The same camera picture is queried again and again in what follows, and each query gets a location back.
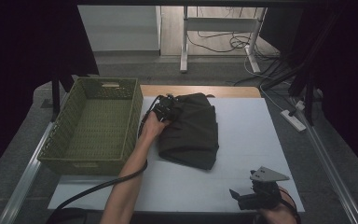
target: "human arm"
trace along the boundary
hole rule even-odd
[[[152,111],[143,127],[135,149],[121,169],[119,177],[133,174],[145,165],[147,153],[155,138],[161,134],[167,123],[159,122]],[[101,223],[130,223],[133,209],[141,188],[142,174],[117,184],[112,188],[106,202]]]
[[[282,199],[295,206],[287,190],[280,187],[280,191]],[[298,224],[292,211],[282,203],[273,209],[259,209],[258,212],[266,219],[268,224]]]

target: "wooden table edge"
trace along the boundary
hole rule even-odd
[[[216,98],[261,98],[256,87],[141,85],[144,96],[186,95],[202,92]]]

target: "hand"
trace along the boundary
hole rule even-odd
[[[292,199],[284,192],[281,192],[282,198],[292,206],[295,206]],[[268,224],[296,224],[296,219],[292,212],[282,203],[273,209],[259,209],[258,212],[267,220]]]
[[[151,111],[147,117],[147,120],[145,121],[141,136],[148,136],[154,139],[155,137],[159,136],[164,128],[170,123],[171,122],[168,120],[164,120],[163,122],[158,121],[156,113]]]

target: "dark curtain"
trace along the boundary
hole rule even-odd
[[[0,1],[0,157],[25,119],[35,88],[58,76],[98,74],[77,5]]]
[[[358,157],[358,1],[349,1],[316,62],[327,119]]]

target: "gray floor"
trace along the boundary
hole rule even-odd
[[[138,77],[141,84],[231,86],[235,81],[252,77],[243,68],[243,58],[190,57],[187,74],[179,72],[178,57],[118,57],[103,54],[97,55],[97,62],[102,77]],[[266,69],[269,63],[262,62],[261,69]],[[254,77],[238,85],[257,86],[261,80],[260,77]],[[281,96],[272,91],[267,94],[277,105],[289,108],[290,105],[282,98],[287,98],[287,87],[281,84],[273,89]],[[50,99],[49,84],[35,90],[34,104],[0,160],[0,215],[49,123]],[[350,223],[307,134],[298,133],[279,115],[280,109],[277,106],[270,100],[266,99],[266,102],[306,209],[306,213],[302,214],[303,223]],[[315,128],[358,204],[357,158],[324,118],[320,102],[315,102],[313,117]],[[58,178],[42,165],[15,223],[45,222],[49,215],[47,204]],[[89,223],[98,220],[98,215],[92,217]],[[178,219],[169,222],[184,223]]]

